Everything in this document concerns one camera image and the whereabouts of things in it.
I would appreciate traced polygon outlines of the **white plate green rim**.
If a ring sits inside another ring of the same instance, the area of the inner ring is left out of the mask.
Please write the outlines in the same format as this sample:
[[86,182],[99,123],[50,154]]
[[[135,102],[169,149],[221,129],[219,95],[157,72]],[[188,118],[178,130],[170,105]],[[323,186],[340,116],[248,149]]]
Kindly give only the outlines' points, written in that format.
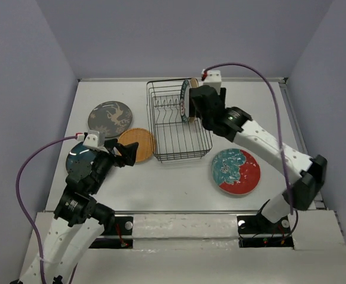
[[189,89],[190,81],[185,79],[180,90],[180,117],[183,122],[189,121]]

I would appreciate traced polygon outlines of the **beige wooden plate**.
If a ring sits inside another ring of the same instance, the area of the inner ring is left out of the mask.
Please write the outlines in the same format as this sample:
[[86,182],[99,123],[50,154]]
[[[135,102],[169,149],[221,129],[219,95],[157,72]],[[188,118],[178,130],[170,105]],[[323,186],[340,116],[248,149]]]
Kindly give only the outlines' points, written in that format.
[[[197,78],[191,78],[190,79],[190,87],[191,88],[197,88],[199,86],[198,80]],[[195,118],[194,117],[190,117],[189,118],[189,123],[194,122]]]

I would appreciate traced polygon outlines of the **orange woven plate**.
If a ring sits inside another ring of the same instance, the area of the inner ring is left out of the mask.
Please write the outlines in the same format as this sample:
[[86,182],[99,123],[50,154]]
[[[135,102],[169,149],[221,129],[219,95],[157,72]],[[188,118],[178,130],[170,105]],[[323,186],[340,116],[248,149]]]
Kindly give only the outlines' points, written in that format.
[[132,128],[122,133],[118,139],[122,145],[138,143],[136,162],[148,160],[155,150],[155,139],[145,128]]

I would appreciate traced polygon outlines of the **grey deer pattern plate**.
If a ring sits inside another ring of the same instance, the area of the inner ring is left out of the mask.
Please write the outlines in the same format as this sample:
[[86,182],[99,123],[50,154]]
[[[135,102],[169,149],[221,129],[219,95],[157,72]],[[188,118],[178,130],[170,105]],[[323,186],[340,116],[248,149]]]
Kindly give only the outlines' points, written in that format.
[[106,138],[120,136],[132,124],[132,111],[119,101],[107,101],[91,110],[88,116],[90,130],[104,133]]

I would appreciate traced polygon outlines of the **teal blue plate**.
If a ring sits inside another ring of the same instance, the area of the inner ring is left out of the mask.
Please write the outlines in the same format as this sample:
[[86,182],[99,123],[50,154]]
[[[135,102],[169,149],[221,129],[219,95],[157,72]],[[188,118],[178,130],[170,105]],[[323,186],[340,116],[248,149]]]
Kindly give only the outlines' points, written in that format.
[[75,145],[66,157],[67,183],[78,183],[92,173],[92,165],[98,152],[83,145]]

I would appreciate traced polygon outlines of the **red and teal plate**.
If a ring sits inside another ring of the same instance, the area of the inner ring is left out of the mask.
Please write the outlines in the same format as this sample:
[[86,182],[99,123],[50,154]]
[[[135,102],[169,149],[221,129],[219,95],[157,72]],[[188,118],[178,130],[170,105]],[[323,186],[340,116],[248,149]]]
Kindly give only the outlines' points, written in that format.
[[211,161],[214,182],[224,192],[243,196],[251,193],[259,184],[261,169],[256,159],[241,149],[225,149]]

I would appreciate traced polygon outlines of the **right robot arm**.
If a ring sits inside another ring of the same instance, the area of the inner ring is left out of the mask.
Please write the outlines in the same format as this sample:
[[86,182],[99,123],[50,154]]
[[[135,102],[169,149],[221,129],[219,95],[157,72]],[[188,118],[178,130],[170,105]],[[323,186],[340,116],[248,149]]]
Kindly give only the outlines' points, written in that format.
[[327,160],[300,153],[262,128],[238,107],[225,106],[226,89],[203,85],[189,91],[190,114],[204,129],[249,151],[280,172],[286,189],[265,202],[246,225],[269,232],[293,211],[306,211],[325,183]]

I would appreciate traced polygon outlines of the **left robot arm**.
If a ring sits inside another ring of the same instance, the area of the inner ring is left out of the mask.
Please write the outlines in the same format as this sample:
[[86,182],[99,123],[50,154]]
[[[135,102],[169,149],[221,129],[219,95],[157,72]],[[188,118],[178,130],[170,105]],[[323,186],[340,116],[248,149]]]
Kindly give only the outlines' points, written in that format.
[[15,283],[72,283],[78,262],[91,244],[111,232],[115,211],[93,198],[112,167],[133,166],[138,142],[122,145],[106,140],[97,131],[77,133],[72,137],[96,153],[92,162],[78,166],[66,178],[66,187],[53,214],[45,238],[41,238],[35,221],[28,213],[20,195],[20,179],[28,158],[17,173],[15,194],[19,206],[31,224],[37,239],[38,252],[29,268]]

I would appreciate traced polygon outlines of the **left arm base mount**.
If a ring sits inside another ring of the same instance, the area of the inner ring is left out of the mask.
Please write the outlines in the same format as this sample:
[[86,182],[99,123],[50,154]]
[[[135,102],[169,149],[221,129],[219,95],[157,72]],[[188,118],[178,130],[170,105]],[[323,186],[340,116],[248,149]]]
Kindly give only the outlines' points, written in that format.
[[134,217],[131,215],[116,215],[113,226],[106,229],[90,245],[90,249],[131,249],[133,247]]

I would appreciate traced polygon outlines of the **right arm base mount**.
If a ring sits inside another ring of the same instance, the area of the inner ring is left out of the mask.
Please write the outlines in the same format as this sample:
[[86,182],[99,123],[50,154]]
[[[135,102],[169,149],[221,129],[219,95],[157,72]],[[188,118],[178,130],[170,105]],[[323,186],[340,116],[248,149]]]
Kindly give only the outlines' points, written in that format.
[[288,217],[266,228],[256,228],[251,224],[255,215],[237,216],[238,244],[240,248],[294,248],[292,228]]

